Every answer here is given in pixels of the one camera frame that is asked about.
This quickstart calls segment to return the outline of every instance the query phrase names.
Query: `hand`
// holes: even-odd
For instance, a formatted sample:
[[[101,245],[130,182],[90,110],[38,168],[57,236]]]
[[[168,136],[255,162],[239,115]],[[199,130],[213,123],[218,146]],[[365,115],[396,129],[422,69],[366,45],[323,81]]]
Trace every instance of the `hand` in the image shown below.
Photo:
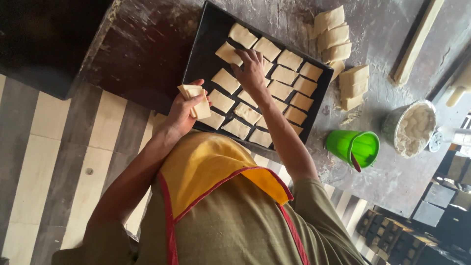
[[[231,64],[235,77],[242,88],[249,93],[255,102],[260,102],[267,97],[271,98],[264,80],[263,55],[255,50],[235,50],[235,53],[244,62],[244,71],[236,64]]]
[[[190,85],[202,85],[203,83],[203,79],[198,79],[190,83]],[[212,106],[210,97],[206,96],[206,98],[209,101],[209,106]],[[163,123],[163,127],[169,128],[172,133],[175,134],[174,136],[178,138],[181,138],[187,134],[196,122],[196,118],[191,117],[190,110],[194,106],[198,105],[198,103],[200,103],[202,100],[202,95],[197,95],[190,98],[189,100],[185,100],[185,97],[179,93],[172,103],[170,113]]]

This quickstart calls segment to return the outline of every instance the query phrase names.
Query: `shirt sleeve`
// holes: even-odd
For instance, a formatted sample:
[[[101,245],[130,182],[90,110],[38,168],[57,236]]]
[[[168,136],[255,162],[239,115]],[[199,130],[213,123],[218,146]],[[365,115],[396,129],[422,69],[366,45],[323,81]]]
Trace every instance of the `shirt sleeve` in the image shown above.
[[[329,256],[337,256],[342,264],[364,264],[321,182],[299,180],[293,193],[294,211],[324,237],[326,252],[332,251]]]
[[[129,236],[119,222],[101,224],[93,228],[90,240],[73,249],[57,251],[52,265],[131,265],[134,253]]]

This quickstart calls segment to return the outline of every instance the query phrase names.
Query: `olive green shirt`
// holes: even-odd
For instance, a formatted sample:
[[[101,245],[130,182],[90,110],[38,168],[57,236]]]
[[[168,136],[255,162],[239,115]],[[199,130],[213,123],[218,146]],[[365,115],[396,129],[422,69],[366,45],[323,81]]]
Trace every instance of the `olive green shirt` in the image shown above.
[[[311,264],[365,264],[321,183],[294,185],[293,207],[283,205]],[[179,264],[301,264],[290,229],[276,202],[243,175],[215,189],[175,226]],[[121,224],[92,232],[88,245],[54,254],[53,265],[166,264],[162,191],[158,182],[141,224],[138,252]]]

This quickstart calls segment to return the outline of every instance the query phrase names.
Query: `forearm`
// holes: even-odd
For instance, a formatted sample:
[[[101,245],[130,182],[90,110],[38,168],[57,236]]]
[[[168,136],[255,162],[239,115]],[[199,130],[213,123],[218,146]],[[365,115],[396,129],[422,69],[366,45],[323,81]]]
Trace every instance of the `forearm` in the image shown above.
[[[168,127],[157,131],[103,194],[87,227],[105,221],[125,223],[149,189],[165,157],[178,140],[179,137]]]
[[[316,166],[294,129],[273,103],[270,95],[257,102],[267,123],[276,152],[292,177],[293,182],[303,178],[319,180]]]

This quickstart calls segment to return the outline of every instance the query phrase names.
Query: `work table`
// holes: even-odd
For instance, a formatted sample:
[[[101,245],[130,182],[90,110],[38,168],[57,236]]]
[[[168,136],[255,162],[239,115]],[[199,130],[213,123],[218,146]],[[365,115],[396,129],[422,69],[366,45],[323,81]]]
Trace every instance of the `work table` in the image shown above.
[[[215,3],[243,21],[319,59],[312,36],[314,15],[338,3],[282,0],[217,0]],[[443,73],[471,38],[468,0],[445,1],[417,58],[409,82],[402,88],[389,76],[398,67],[429,1],[346,1],[345,19],[353,43],[347,69],[370,65],[369,92],[350,112],[338,108],[338,81],[322,101],[306,146],[321,180],[385,209],[409,217],[445,155],[422,152],[404,159],[380,135],[385,116],[393,109],[427,98]],[[116,0],[106,14],[82,65],[79,77],[92,85],[167,114],[178,93],[197,29],[202,1]],[[471,95],[454,108],[436,105],[438,125],[459,127],[470,109]],[[377,162],[356,173],[328,154],[324,144],[334,129],[373,131],[381,141]],[[279,161],[274,152],[255,145],[250,150]]]

